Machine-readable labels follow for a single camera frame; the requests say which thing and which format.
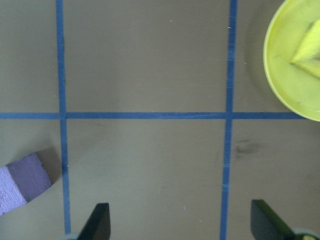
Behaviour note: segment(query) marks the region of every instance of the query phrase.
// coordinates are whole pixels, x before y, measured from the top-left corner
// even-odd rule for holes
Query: yellow bowl
[[[315,121],[320,121],[320,78],[290,60],[318,19],[320,0],[284,1],[269,25],[263,48],[264,70],[274,94],[293,112]]]

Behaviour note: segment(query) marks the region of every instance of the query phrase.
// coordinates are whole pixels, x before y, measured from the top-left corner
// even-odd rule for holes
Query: sponge
[[[37,153],[0,168],[0,216],[21,207],[52,185]]]
[[[304,35],[291,63],[320,78],[320,19]]]

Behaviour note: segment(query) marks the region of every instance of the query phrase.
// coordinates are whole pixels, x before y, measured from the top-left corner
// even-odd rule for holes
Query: grid line
[[[69,165],[68,136],[65,85],[65,40],[63,0],[56,0],[56,42],[59,89],[60,145],[63,190],[64,232],[71,233],[70,199],[69,199]]]
[[[225,98],[225,129],[220,209],[220,240],[227,239],[228,206],[230,186],[230,159],[232,146],[233,104],[234,104],[234,80],[235,80],[235,55],[237,35],[237,0],[229,2],[229,26],[227,45],[227,74],[226,74],[226,98]]]
[[[294,112],[0,112],[0,119],[226,119],[233,120],[305,120]]]

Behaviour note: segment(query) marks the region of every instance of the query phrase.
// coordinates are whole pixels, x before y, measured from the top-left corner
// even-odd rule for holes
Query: purple foam block
[[[0,170],[0,215],[30,202],[52,185],[36,153]]]

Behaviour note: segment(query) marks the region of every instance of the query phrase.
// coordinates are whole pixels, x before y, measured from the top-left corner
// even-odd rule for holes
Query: foam block
[[[0,216],[21,207],[52,185],[36,153],[0,168]]]

